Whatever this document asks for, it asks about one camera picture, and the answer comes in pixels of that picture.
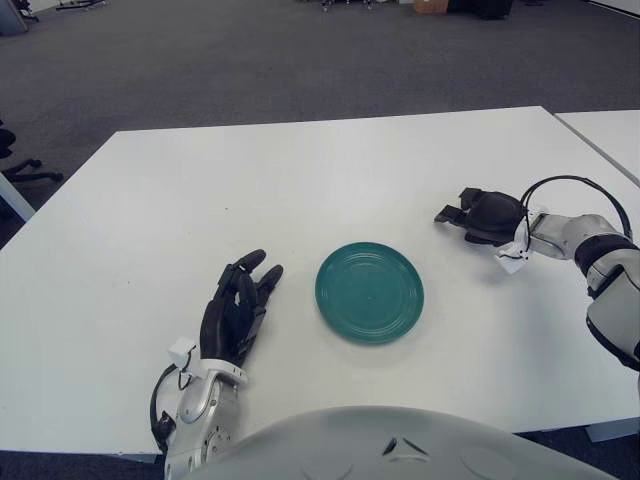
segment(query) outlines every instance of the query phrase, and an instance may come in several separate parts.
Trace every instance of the gray carpet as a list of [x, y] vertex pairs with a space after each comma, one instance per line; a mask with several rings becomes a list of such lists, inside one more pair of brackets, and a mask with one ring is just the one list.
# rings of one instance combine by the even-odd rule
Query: gray carpet
[[[108, 1], [41, 12], [28, 34], [0, 38], [0, 118], [18, 135], [0, 168], [33, 156], [68, 177], [118, 130], [640, 108], [640, 22], [578, 0], [516, 0], [502, 21], [419, 16], [395, 4], [323, 14], [296, 0]], [[35, 207], [56, 188], [20, 186]], [[20, 226], [0, 219], [0, 246]], [[532, 435], [620, 478], [640, 476], [635, 438], [592, 446], [577, 429]], [[160, 472], [116, 459], [0, 454], [2, 480]]]

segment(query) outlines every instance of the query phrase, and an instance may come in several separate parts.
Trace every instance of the robotic arm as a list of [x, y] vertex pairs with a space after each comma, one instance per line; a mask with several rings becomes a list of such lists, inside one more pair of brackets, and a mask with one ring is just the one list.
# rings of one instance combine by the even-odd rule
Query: robotic arm
[[[595, 185], [612, 200], [624, 233], [599, 215], [570, 218], [529, 209], [528, 200], [537, 186], [566, 178]], [[640, 371], [640, 250], [632, 243], [624, 209], [602, 187], [581, 177], [551, 177], [527, 192], [517, 200], [500, 192], [466, 188], [460, 194], [461, 208], [447, 205], [435, 221], [465, 228], [468, 242], [502, 247], [496, 259], [510, 273], [526, 264], [533, 252], [574, 260], [593, 298], [587, 327], [623, 365]]]
[[[173, 364], [162, 374], [151, 398], [151, 431], [167, 455], [165, 479], [184, 478], [226, 450], [238, 417], [238, 387], [247, 383], [242, 364], [253, 346], [271, 292], [282, 276], [276, 265], [254, 283], [251, 272], [266, 257], [256, 250], [229, 264], [207, 305], [200, 327], [200, 346], [181, 338], [170, 349]], [[158, 387], [179, 369], [184, 393], [176, 419], [157, 418]]]

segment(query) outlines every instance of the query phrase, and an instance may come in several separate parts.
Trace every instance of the teal plate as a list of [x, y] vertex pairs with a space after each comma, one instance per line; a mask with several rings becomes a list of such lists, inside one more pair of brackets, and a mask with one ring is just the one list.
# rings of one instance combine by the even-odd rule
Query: teal plate
[[386, 343], [407, 333], [422, 312], [422, 282], [402, 254], [379, 243], [352, 243], [333, 252], [316, 277], [316, 302], [340, 335]]

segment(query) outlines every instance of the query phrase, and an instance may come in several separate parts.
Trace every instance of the table leg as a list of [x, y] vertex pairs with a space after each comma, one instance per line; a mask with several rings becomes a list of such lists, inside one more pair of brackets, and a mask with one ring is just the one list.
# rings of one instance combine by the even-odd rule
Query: table leg
[[11, 182], [1, 173], [0, 197], [2, 197], [25, 222], [36, 213], [33, 207], [20, 195], [20, 192], [18, 192]]

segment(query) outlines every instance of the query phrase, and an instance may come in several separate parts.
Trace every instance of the white table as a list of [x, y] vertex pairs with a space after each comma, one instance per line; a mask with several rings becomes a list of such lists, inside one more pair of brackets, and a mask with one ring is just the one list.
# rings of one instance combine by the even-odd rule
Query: white table
[[[574, 265], [537, 256], [510, 277], [432, 222], [466, 186], [519, 195], [562, 173], [602, 182], [640, 225], [638, 189], [539, 107], [117, 133], [0, 251], [0, 449], [156, 452], [166, 348], [197, 338], [224, 265], [254, 248], [258, 274], [285, 274], [245, 363], [241, 436], [353, 404], [509, 431], [637, 416], [637, 377], [588, 332]], [[536, 200], [615, 219], [581, 184]], [[421, 319], [386, 346], [341, 339], [314, 300], [324, 258], [360, 240], [398, 249], [424, 285]]]
[[558, 113], [556, 117], [640, 187], [640, 110]]
[[596, 5], [613, 7], [618, 10], [640, 15], [640, 0], [593, 0]]

